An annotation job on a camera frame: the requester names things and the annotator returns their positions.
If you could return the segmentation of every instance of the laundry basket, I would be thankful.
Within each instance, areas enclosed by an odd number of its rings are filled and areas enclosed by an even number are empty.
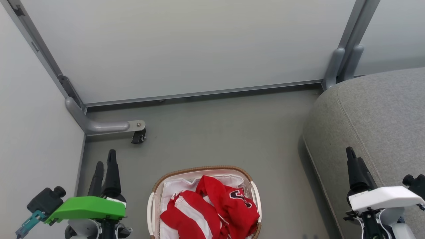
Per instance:
[[[172,179],[186,179],[194,180],[205,176],[218,176],[218,175],[234,175],[239,176],[244,180],[244,191],[247,198],[251,198],[255,205],[257,206],[258,218],[257,230],[248,238],[257,239],[261,230],[261,201],[260,195],[258,194],[258,189],[255,183],[253,182],[251,176],[242,168],[235,166],[208,166],[208,167],[199,167],[199,168],[189,168],[179,171],[174,171],[162,176],[154,185],[152,193],[147,202],[147,227],[150,233],[151,239],[160,239],[161,235],[159,233],[160,222],[159,216],[161,214],[161,199],[162,192],[164,189],[164,183]]]

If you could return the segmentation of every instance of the gray fabric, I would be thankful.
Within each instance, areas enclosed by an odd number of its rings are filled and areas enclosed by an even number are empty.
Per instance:
[[[337,84],[315,103],[304,140],[345,239],[361,229],[345,222],[350,210],[345,148],[361,156],[378,186],[400,186],[406,174],[425,174],[425,68],[373,74]],[[425,238],[425,213],[407,209],[406,223]]]

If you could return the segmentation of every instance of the green plastic bracket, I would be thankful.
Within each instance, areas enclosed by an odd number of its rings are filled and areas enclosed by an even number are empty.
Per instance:
[[[71,197],[66,200],[44,223],[61,222],[64,219],[111,219],[125,217],[125,206],[96,196]]]

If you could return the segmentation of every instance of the gray floor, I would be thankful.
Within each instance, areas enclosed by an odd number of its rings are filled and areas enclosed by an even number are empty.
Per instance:
[[[98,121],[143,119],[147,140],[130,144],[132,134],[91,137],[85,146],[78,194],[85,195],[96,162],[117,151],[124,223],[130,238],[149,238],[147,200],[164,174],[206,165],[236,165],[253,177],[261,196],[259,238],[339,238],[300,136],[318,88],[225,98],[203,97],[134,104],[89,113]]]

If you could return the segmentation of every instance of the brown woven rim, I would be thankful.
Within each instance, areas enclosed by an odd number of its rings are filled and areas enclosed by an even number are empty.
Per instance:
[[[205,170],[215,170],[215,169],[231,169],[231,170],[236,170],[241,172],[243,175],[245,175],[245,177],[252,182],[252,178],[251,176],[242,168],[240,167],[236,167],[236,166],[229,166],[229,165],[219,165],[219,166],[205,166],[205,167],[197,167],[197,168],[188,168],[188,169],[183,169],[183,170],[178,170],[178,171],[174,171],[171,173],[167,173],[164,176],[162,176],[153,186],[152,192],[155,193],[158,186],[162,183],[162,181],[164,181],[165,179],[174,176],[174,175],[178,175],[178,174],[185,174],[185,173],[190,173],[190,172],[195,172],[195,171],[205,171]],[[258,236],[260,235],[260,231],[261,231],[261,222],[257,223],[257,230],[254,232],[252,239],[257,239]]]

